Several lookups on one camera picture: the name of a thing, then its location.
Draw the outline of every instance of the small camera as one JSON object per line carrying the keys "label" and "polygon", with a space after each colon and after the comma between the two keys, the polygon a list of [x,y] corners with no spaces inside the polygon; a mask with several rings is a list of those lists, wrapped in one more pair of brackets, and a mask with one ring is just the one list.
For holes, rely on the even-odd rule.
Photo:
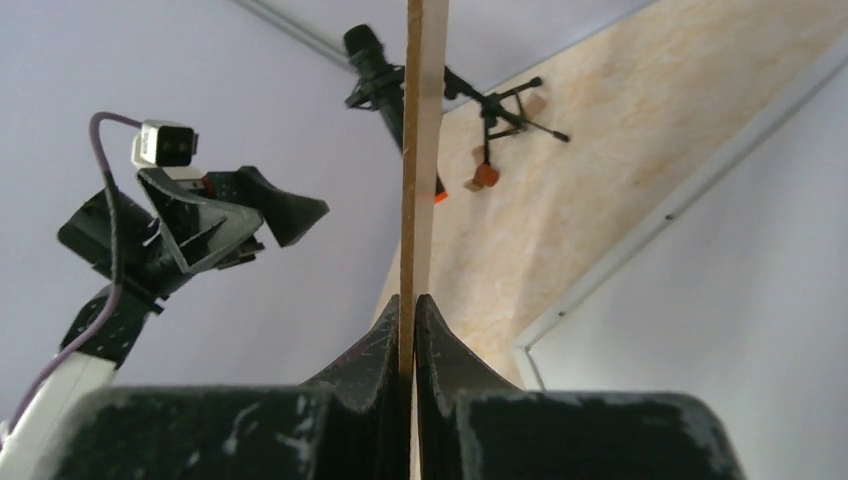
{"label": "small camera", "polygon": [[187,167],[197,153],[197,134],[185,125],[147,120],[141,125],[141,159],[158,167]]}

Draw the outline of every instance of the wooden stick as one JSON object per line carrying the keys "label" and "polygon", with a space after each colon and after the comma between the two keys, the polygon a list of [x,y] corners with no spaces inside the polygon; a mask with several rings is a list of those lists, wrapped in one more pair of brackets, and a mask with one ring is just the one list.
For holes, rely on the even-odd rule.
{"label": "wooden stick", "polygon": [[448,0],[409,0],[403,117],[403,204],[398,325],[401,414],[410,431],[415,304],[429,291],[436,160],[442,124]]}

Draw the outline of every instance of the wooden block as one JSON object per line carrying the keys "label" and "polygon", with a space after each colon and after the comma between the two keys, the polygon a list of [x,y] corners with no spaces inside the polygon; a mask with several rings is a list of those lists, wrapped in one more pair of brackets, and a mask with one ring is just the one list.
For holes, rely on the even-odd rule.
{"label": "wooden block", "polygon": [[494,187],[496,183],[498,183],[498,179],[501,178],[500,172],[496,169],[492,168],[491,165],[486,165],[485,163],[481,163],[477,170],[474,172],[474,183],[480,185],[481,187]]}
{"label": "wooden block", "polygon": [[524,115],[528,120],[533,120],[542,113],[542,110],[548,106],[548,101],[539,96],[537,93],[531,93],[526,101],[521,102],[524,105]]}
{"label": "wooden block", "polygon": [[474,147],[474,150],[471,150],[471,156],[474,158],[474,165],[480,165],[483,163],[483,160],[485,160],[485,156],[483,155],[483,153],[485,153],[484,150],[483,145],[478,145]]}
{"label": "wooden block", "polygon": [[483,186],[480,185],[479,183],[475,182],[473,178],[471,180],[468,180],[467,182],[463,183],[462,186],[465,187],[466,190],[468,190],[470,192],[475,192],[475,193],[479,192],[480,190],[483,190]]}

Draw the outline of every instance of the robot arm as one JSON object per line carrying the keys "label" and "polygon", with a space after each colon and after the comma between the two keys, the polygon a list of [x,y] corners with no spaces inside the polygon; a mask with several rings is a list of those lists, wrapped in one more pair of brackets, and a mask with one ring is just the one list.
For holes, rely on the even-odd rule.
{"label": "robot arm", "polygon": [[[264,247],[254,233],[267,221],[281,247],[297,242],[328,211],[321,200],[271,185],[255,167],[205,174],[191,166],[194,130],[170,122],[141,124],[132,146],[137,180],[155,216],[121,192],[119,242],[124,279],[115,310],[90,330],[110,287],[79,312],[60,353],[23,414],[0,429],[0,478],[32,477],[47,442],[65,414],[84,396],[114,380],[151,313],[196,274],[254,260]],[[110,277],[111,218],[106,190],[89,199],[59,230],[59,241]],[[86,340],[72,348],[79,337]]]}

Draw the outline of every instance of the microphone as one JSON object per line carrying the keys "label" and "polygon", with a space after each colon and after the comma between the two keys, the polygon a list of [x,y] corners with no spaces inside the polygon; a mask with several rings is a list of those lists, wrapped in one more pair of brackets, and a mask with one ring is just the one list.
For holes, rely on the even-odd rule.
{"label": "microphone", "polygon": [[[359,73],[359,84],[345,100],[348,108],[379,110],[398,148],[403,151],[404,70],[386,60],[383,44],[368,25],[357,25],[344,34],[348,62]],[[436,203],[447,198],[442,180],[436,176]]]}

